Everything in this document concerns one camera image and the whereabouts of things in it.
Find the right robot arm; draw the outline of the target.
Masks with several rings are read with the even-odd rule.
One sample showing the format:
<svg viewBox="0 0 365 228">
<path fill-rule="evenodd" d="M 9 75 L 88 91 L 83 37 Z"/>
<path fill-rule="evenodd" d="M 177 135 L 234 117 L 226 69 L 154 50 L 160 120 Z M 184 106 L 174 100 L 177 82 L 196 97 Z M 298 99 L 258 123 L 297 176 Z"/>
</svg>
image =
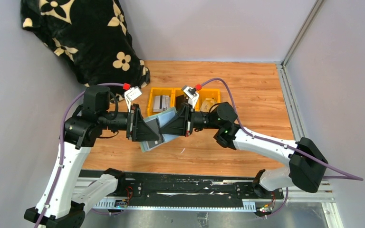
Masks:
<svg viewBox="0 0 365 228">
<path fill-rule="evenodd" d="M 183 103 L 159 132 L 188 137 L 193 131 L 216 129 L 214 139 L 221 147 L 256 152 L 284 164 L 283 168 L 257 173 L 251 187 L 260 197 L 292 186 L 309 193 L 318 191 L 326 171 L 322 163 L 327 160 L 311 139 L 283 140 L 252 132 L 237 124 L 237 118 L 228 102 L 216 104 L 210 112 L 197 112 Z"/>
</svg>

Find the green card holder wallet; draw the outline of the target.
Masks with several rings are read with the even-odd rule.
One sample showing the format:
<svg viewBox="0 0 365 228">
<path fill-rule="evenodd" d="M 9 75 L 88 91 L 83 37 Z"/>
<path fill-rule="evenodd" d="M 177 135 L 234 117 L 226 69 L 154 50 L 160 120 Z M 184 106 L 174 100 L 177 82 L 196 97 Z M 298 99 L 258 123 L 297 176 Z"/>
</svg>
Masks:
<svg viewBox="0 0 365 228">
<path fill-rule="evenodd" d="M 177 113 L 177 111 L 176 111 L 175 107 L 173 107 L 173 108 L 167 109 L 166 111 L 160 112 L 158 114 L 149 116 L 149 117 L 145 118 L 144 121 L 147 123 L 150 120 L 158 119 L 158 121 L 159 121 L 159 129 L 160 129 L 166 123 L 168 123 L 176 115 L 176 113 Z M 170 141 L 172 141 L 172 140 L 174 140 L 174 139 L 176 139 L 178 137 L 177 135 L 171 135 L 171 134 L 161 134 L 161 135 L 164 138 L 164 142 L 162 144 L 168 143 L 168 142 L 170 142 Z M 140 142 L 140 148 L 141 148 L 141 151 L 142 152 L 151 151 L 151 150 L 148 150 L 147 149 L 146 142 L 147 141 Z"/>
</svg>

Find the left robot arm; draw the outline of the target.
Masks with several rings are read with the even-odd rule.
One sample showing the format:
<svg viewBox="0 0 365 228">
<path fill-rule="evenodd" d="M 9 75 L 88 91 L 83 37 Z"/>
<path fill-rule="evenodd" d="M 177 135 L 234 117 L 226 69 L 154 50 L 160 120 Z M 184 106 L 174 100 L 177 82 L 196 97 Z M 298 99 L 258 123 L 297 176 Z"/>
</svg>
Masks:
<svg viewBox="0 0 365 228">
<path fill-rule="evenodd" d="M 35 227 L 79 228 L 87 213 L 104 197 L 116 193 L 131 198 L 133 189 L 124 172 L 109 168 L 81 193 L 74 194 L 82 166 L 103 130 L 125 131 L 133 142 L 157 140 L 155 131 L 144 122 L 134 100 L 141 95 L 137 86 L 122 84 L 127 112 L 109 110 L 112 83 L 92 85 L 74 101 L 82 100 L 75 112 L 64 113 L 60 124 L 58 154 L 55 166 L 36 206 L 27 209 L 24 219 Z"/>
</svg>

